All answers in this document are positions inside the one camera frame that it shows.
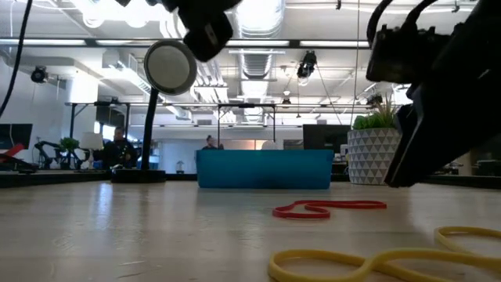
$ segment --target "table surface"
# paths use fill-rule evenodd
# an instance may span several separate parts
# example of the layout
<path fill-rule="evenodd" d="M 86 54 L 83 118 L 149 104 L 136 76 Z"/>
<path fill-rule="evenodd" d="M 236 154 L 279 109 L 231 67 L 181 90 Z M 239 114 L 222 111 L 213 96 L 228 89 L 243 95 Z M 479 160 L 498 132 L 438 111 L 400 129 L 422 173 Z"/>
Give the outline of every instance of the table surface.
<path fill-rule="evenodd" d="M 331 219 L 271 216 L 293 201 L 375 200 L 388 210 L 332 209 Z M 200 190 L 195 182 L 73 183 L 0 190 L 0 277 L 4 281 L 271 281 L 275 251 L 314 248 L 371 256 L 400 247 L 439 248 L 433 229 L 501 230 L 496 190 L 333 183 L 327 191 Z M 456 237 L 472 251 L 501 254 L 501 242 Z M 496 281 L 466 266 L 417 260 L 409 268 L 454 281 Z M 354 269 L 301 260 L 285 268 L 340 275 Z M 371 274 L 368 281 L 398 281 Z"/>

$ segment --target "person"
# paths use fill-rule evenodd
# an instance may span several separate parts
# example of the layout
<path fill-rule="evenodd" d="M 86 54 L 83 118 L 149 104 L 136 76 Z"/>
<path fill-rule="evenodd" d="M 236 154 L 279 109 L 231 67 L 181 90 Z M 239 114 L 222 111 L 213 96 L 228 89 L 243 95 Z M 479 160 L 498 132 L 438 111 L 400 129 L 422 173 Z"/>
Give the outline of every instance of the person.
<path fill-rule="evenodd" d="M 113 142 L 108 142 L 103 149 L 103 167 L 110 168 L 119 164 L 124 168 L 134 168 L 137 159 L 133 145 L 124 138 L 124 129 L 115 128 Z"/>
<path fill-rule="evenodd" d="M 202 150 L 218 150 L 218 148 L 215 146 L 216 141 L 214 138 L 212 138 L 212 136 L 207 136 L 205 141 L 207 141 L 207 145 L 202 148 Z"/>

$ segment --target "geometric planter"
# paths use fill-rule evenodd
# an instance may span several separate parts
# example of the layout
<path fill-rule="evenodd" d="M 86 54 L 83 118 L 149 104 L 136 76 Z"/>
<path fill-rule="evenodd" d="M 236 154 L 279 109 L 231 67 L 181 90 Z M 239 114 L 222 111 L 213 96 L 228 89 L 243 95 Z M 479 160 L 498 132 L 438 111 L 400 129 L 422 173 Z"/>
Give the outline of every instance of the geometric planter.
<path fill-rule="evenodd" d="M 371 128 L 348 132 L 350 182 L 386 185 L 384 177 L 399 141 L 400 135 L 394 128 Z"/>

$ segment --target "blue bin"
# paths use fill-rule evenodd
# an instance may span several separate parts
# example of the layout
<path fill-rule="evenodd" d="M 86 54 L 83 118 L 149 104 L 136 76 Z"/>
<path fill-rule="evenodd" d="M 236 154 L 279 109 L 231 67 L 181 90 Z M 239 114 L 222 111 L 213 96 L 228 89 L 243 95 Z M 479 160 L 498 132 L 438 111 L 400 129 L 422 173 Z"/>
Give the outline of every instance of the blue bin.
<path fill-rule="evenodd" d="M 329 189 L 332 150 L 199 150 L 200 188 Z"/>

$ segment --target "monitor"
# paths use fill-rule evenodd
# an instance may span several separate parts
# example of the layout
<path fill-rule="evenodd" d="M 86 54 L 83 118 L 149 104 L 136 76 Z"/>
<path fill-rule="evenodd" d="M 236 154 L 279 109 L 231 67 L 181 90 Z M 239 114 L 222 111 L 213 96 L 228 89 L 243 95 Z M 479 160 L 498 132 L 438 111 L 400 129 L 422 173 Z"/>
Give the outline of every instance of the monitor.
<path fill-rule="evenodd" d="M 32 129 L 32 124 L 0 125 L 0 150 L 8 150 L 16 144 L 22 144 L 24 149 L 29 148 Z"/>
<path fill-rule="evenodd" d="M 348 144 L 350 125 L 303 125 L 305 150 L 332 150 L 341 152 L 341 145 Z"/>

